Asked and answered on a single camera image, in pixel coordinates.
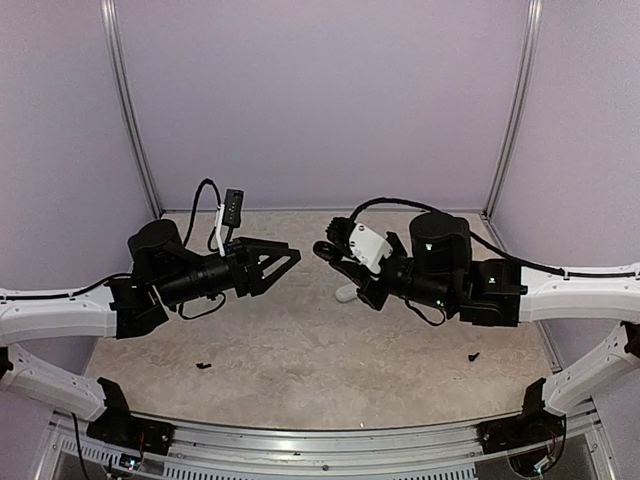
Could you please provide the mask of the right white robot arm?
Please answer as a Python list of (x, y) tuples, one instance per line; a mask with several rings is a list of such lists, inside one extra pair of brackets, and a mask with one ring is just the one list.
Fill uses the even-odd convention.
[(379, 311), (391, 296), (409, 309), (425, 305), (450, 319), (486, 327), (545, 320), (614, 320), (613, 331), (564, 371), (531, 384), (511, 426), (523, 444), (535, 442), (581, 401), (639, 367), (639, 266), (577, 272), (527, 264), (505, 253), (472, 258), (473, 233), (461, 218), (435, 211), (409, 224), (411, 247), (353, 218), (336, 217), (314, 253), (346, 276), (356, 296)]

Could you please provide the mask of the front aluminium rail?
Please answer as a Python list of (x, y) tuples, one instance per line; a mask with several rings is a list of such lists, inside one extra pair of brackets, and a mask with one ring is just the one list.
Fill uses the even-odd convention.
[(493, 447), (486, 420), (430, 426), (282, 430), (172, 420), (165, 452), (84, 435), (84, 422), (50, 421), (37, 479), (613, 479), (611, 449), (592, 402), (557, 434)]

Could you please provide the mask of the right aluminium frame post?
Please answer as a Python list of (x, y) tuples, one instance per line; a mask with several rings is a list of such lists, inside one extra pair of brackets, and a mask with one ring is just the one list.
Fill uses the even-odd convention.
[(483, 208), (483, 217), (491, 223), (498, 210), (499, 201), (506, 185), (511, 166), (518, 133), (524, 115), (531, 77), (534, 71), (536, 50), (540, 35), (543, 12), (542, 0), (530, 0), (525, 22), (525, 33), (516, 75), (516, 83), (512, 96), (505, 133), (499, 149), (496, 169), (494, 171), (489, 193)]

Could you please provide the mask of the aluminium frame post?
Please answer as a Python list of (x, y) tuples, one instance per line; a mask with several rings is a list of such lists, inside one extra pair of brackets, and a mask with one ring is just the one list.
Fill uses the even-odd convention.
[(114, 0), (101, 0), (100, 13), (105, 33), (106, 45), (113, 71), (118, 103), (124, 128), (132, 150), (133, 160), (140, 178), (142, 190), (151, 215), (158, 219), (163, 213), (160, 195), (153, 178), (144, 148), (139, 121), (128, 81), (124, 48), (118, 22), (117, 5)]
[(516, 75), (516, 83), (512, 96), (505, 133), (499, 149), (496, 169), (494, 171), (489, 193), (483, 208), (483, 217), (491, 223), (498, 210), (499, 201), (506, 185), (511, 166), (518, 133), (524, 115), (531, 77), (534, 71), (536, 50), (540, 35), (543, 12), (542, 0), (530, 0), (525, 22), (525, 33)]

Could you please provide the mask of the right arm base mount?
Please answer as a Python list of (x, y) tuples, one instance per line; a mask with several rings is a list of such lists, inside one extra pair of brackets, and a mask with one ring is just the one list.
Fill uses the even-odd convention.
[(541, 413), (524, 417), (514, 415), (481, 422), (478, 438), (485, 455), (549, 442), (564, 435), (566, 417)]

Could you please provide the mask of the left aluminium frame post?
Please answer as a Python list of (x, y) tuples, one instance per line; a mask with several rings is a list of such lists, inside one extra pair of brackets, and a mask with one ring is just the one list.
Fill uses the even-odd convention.
[(158, 219), (163, 213), (160, 195), (153, 178), (144, 148), (139, 121), (128, 81), (124, 48), (118, 22), (117, 5), (114, 0), (101, 0), (100, 13), (105, 33), (106, 45), (113, 71), (118, 103), (124, 128), (132, 150), (133, 160), (140, 178), (142, 190), (151, 215)]

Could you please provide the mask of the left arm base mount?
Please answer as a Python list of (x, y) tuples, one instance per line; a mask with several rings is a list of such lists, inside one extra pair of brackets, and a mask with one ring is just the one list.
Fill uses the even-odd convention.
[(87, 435), (108, 444), (166, 456), (171, 447), (175, 427), (142, 417), (106, 418), (90, 422)]

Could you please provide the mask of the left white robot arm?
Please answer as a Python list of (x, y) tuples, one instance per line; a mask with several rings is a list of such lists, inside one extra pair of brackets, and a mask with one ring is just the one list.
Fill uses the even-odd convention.
[(148, 335), (186, 303), (234, 291), (266, 293), (301, 259), (285, 242), (240, 237), (208, 255), (186, 248), (175, 222), (153, 221), (128, 241), (129, 273), (76, 291), (1, 292), (1, 388), (66, 410), (121, 445), (140, 434), (121, 387), (73, 374), (22, 348), (63, 337), (129, 339)]

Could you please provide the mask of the white earbud charging case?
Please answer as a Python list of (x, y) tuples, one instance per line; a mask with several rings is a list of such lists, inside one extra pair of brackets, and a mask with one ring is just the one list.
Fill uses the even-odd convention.
[(335, 299), (340, 303), (347, 303), (358, 297), (357, 286), (354, 284), (345, 285), (336, 289)]

